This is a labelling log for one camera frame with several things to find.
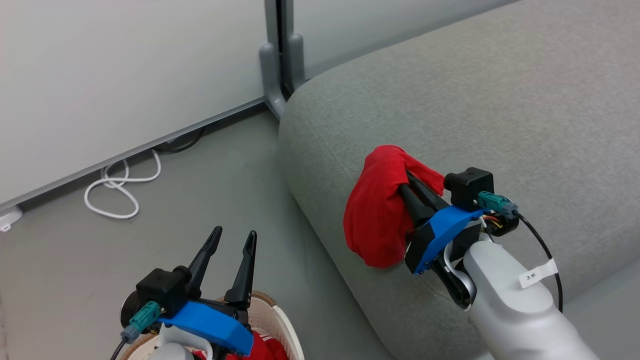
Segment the black cable on floor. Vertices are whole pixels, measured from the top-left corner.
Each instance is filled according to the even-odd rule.
[[[549,258],[549,260],[553,259],[554,257],[551,255],[551,251],[549,251],[547,244],[545,244],[544,240],[542,240],[542,236],[538,234],[538,232],[536,231],[536,228],[534,228],[533,225],[531,225],[531,223],[527,220],[527,218],[523,217],[522,214],[520,214],[519,212],[514,211],[513,213],[520,219],[520,221],[522,221],[529,228],[533,236],[536,237],[536,239],[540,243],[540,246],[542,246],[542,249],[545,251],[545,254]],[[558,310],[560,310],[560,312],[562,313],[562,310],[563,310],[562,282],[560,281],[559,273],[555,273],[554,277],[556,278],[556,284],[558,287]]]
[[[174,148],[156,146],[153,149],[155,151],[157,151],[157,152],[162,153],[162,154],[177,154],[178,152],[185,151],[186,149],[194,146],[201,139],[202,135],[204,135],[205,128],[206,128],[206,126],[201,127],[200,128],[200,132],[198,132],[196,137],[186,145],[179,146],[179,147],[174,147]]]
[[[116,350],[113,352],[113,355],[111,356],[111,360],[116,360],[118,358],[118,354],[120,353],[120,351],[122,350],[122,347],[127,343],[127,338],[122,339],[122,341],[118,344],[118,347],[116,347]]]

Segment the sofa cushion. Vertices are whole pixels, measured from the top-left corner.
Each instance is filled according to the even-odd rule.
[[[282,170],[353,295],[398,359],[482,349],[434,274],[369,268],[344,206],[376,146],[446,174],[493,172],[556,258],[566,300],[640,254],[640,2],[525,0],[334,68],[293,94]],[[545,261],[522,226],[498,241]],[[545,279],[555,293],[553,278]]]

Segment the white cable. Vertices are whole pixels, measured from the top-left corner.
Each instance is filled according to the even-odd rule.
[[[162,166],[160,165],[160,157],[158,156],[158,153],[155,150],[151,150],[151,152],[153,153],[154,158],[156,159],[156,165],[158,169],[155,175],[153,175],[152,177],[129,177],[129,164],[126,159],[122,160],[122,163],[124,164],[124,177],[109,177],[109,169],[115,164],[111,164],[105,168],[102,168],[100,169],[100,180],[94,181],[84,191],[84,204],[86,205],[86,207],[89,208],[94,213],[98,213],[100,215],[104,215],[110,218],[128,219],[136,216],[140,211],[140,204],[138,204],[138,201],[136,200],[136,198],[133,197],[133,195],[131,195],[131,193],[124,188],[124,184],[147,183],[149,181],[153,181],[157,179],[157,177],[160,176],[160,171],[162,171]],[[91,192],[91,190],[93,190],[93,188],[95,188],[100,184],[103,184],[109,189],[116,189],[119,192],[123,193],[126,197],[129,198],[129,200],[131,200],[131,202],[133,202],[133,205],[136,207],[136,209],[131,214],[119,215],[119,214],[114,214],[108,211],[101,210],[91,205],[91,202],[89,202],[89,193]]]
[[[485,234],[488,238],[490,242],[495,242],[491,236],[491,234],[489,234],[489,232],[487,231],[487,227],[486,227],[486,221],[484,221],[484,215],[480,217],[480,223],[481,223],[481,227],[484,229],[483,233],[480,233],[480,235],[482,236],[482,234]]]

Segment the red fabric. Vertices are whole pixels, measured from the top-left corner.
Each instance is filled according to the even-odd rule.
[[[282,344],[268,335],[253,332],[253,347],[249,356],[227,355],[227,360],[289,360]]]
[[[382,145],[373,150],[347,200],[342,223],[347,246],[369,266],[386,268],[404,258],[404,238],[413,227],[398,191],[409,183],[405,170],[440,196],[444,191],[444,176],[400,147]]]
[[[196,355],[196,357],[200,360],[207,360],[207,356],[204,354],[204,352],[197,350],[192,352],[193,355]]]

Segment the white wall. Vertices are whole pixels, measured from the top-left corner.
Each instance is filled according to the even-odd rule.
[[[514,0],[294,0],[312,78],[341,63]]]
[[[263,0],[0,3],[0,207],[262,97]]]

